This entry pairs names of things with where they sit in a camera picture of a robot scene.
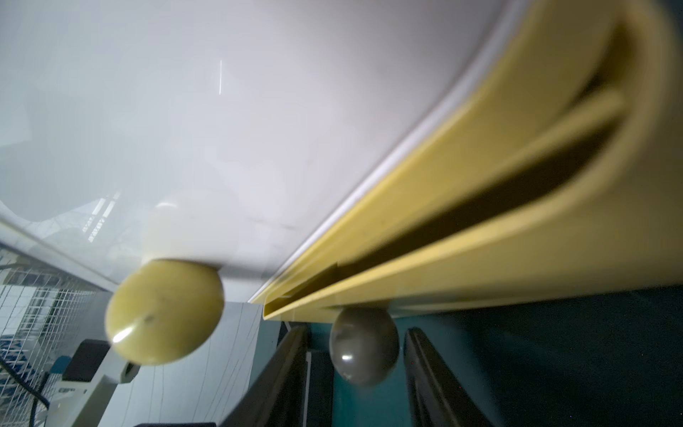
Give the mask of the yellow drawer with grey knob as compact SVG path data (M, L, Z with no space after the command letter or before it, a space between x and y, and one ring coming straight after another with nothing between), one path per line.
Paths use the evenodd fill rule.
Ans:
M535 1L491 71L255 301L332 323L682 281L682 44L662 1Z

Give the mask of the white drawer with yellow knob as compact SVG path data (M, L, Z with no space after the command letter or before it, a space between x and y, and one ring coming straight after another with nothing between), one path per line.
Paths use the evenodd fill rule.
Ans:
M528 1L5 1L1 243L256 294L501 60Z

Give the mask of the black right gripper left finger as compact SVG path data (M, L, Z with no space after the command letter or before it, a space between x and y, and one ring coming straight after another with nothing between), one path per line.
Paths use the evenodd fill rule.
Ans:
M309 331L291 329L222 426L301 426Z

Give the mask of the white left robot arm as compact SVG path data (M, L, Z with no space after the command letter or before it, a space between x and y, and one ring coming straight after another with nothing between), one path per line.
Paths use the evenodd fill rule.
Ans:
M309 330L291 328L261 375L220 426L301 426L306 389ZM133 382L140 367L106 350L89 381L61 380L46 416L47 426L96 426L117 386Z

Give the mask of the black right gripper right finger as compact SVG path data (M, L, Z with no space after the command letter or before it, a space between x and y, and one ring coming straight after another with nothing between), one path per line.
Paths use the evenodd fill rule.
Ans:
M414 426L489 426L423 330L405 335L408 404Z

